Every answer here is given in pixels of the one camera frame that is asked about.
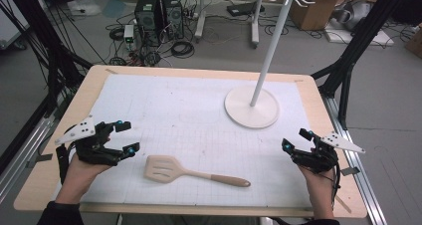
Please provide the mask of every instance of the spatula handle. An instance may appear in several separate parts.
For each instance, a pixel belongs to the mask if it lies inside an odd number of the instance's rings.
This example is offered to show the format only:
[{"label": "spatula handle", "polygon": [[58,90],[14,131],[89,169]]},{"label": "spatula handle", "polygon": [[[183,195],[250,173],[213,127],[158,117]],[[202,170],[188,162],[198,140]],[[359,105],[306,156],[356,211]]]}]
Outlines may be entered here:
[{"label": "spatula handle", "polygon": [[249,187],[249,186],[251,186],[251,182],[249,182],[248,180],[245,180],[243,178],[238,178],[238,177],[230,177],[230,176],[224,176],[224,175],[218,175],[218,174],[211,174],[210,179],[213,180],[213,181],[222,182],[222,183],[226,183],[226,184],[230,184],[230,185],[238,186],[238,187]]}]

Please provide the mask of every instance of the wooden spatula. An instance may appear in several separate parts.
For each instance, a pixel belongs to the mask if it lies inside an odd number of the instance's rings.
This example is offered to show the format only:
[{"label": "wooden spatula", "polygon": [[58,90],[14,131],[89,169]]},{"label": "wooden spatula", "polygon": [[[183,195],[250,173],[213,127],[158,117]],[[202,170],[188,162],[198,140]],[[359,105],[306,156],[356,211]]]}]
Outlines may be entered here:
[{"label": "wooden spatula", "polygon": [[182,175],[191,175],[238,187],[249,187],[248,180],[218,174],[202,173],[184,168],[175,157],[168,155],[150,155],[146,159],[143,176],[156,182],[169,183]]}]

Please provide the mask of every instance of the gray floor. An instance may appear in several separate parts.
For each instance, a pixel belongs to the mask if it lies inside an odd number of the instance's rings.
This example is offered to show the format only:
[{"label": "gray floor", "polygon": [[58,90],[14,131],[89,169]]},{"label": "gray floor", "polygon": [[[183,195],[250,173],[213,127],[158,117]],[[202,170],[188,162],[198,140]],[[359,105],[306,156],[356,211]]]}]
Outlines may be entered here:
[{"label": "gray floor", "polygon": [[[133,11],[133,0],[95,0],[102,7],[97,16],[79,18],[78,28],[102,57],[109,54],[111,39],[106,25]],[[213,3],[207,13],[228,16],[228,3]],[[265,16],[275,16],[280,7],[265,5]],[[91,62],[100,59],[69,23],[67,28],[77,53]],[[249,24],[223,19],[207,19],[204,38],[194,44],[195,55],[189,59],[167,58],[157,67],[259,72],[271,36],[260,28],[260,44],[251,46]],[[346,45],[329,43],[306,32],[288,27],[281,37],[270,73],[312,74],[335,62]],[[422,220],[422,167],[419,144],[422,126],[422,59],[408,52],[399,33],[400,27],[385,32],[394,46],[370,46],[358,61],[352,75],[347,125],[353,142],[367,151],[360,158],[378,202],[389,224],[420,224]],[[119,55],[126,56],[124,51]],[[46,94],[44,78],[30,50],[9,49],[0,52],[0,152]],[[26,169],[15,187],[1,203],[0,224],[35,224],[40,213],[13,208],[20,187],[30,169]],[[87,224],[114,224],[115,214],[84,214]],[[341,224],[370,224],[368,218],[340,219]]]}]

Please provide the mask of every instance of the stand base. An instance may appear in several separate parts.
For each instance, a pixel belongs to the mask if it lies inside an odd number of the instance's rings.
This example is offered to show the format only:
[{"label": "stand base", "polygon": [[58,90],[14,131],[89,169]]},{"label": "stand base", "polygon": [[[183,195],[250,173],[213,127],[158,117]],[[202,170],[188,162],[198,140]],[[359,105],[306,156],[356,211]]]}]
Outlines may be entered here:
[{"label": "stand base", "polygon": [[245,86],[232,90],[224,102],[229,117],[248,128],[265,128],[279,118],[279,104],[268,91],[261,89],[257,103],[251,107],[255,87]]}]

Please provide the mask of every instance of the person's right hand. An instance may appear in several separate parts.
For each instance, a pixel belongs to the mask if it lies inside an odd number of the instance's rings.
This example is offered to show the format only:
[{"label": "person's right hand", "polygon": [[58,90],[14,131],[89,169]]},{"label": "person's right hand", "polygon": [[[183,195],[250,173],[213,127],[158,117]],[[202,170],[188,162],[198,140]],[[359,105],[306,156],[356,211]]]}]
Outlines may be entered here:
[{"label": "person's right hand", "polygon": [[307,181],[311,205],[314,209],[315,219],[333,219],[331,198],[333,191],[332,169],[320,174],[314,174],[305,167],[298,166]]}]

